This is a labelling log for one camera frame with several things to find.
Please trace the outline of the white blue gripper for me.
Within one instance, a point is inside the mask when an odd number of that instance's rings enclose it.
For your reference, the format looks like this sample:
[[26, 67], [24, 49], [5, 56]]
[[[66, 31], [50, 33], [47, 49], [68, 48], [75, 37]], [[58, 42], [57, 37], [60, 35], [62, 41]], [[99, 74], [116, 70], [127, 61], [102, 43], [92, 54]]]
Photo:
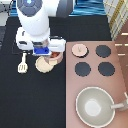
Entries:
[[33, 51], [34, 55], [51, 55], [53, 52], [64, 52], [66, 40], [52, 36], [43, 41], [34, 41], [22, 27], [19, 27], [16, 33], [16, 44], [20, 50]]

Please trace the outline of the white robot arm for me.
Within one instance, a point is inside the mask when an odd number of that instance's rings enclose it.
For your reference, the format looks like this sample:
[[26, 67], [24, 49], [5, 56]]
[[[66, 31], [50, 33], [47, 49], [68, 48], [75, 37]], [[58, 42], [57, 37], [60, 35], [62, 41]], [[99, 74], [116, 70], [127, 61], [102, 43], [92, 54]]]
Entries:
[[49, 18], [68, 17], [75, 0], [16, 0], [16, 9], [21, 27], [16, 34], [19, 49], [33, 51], [34, 55], [50, 55], [64, 52], [66, 40], [50, 37]]

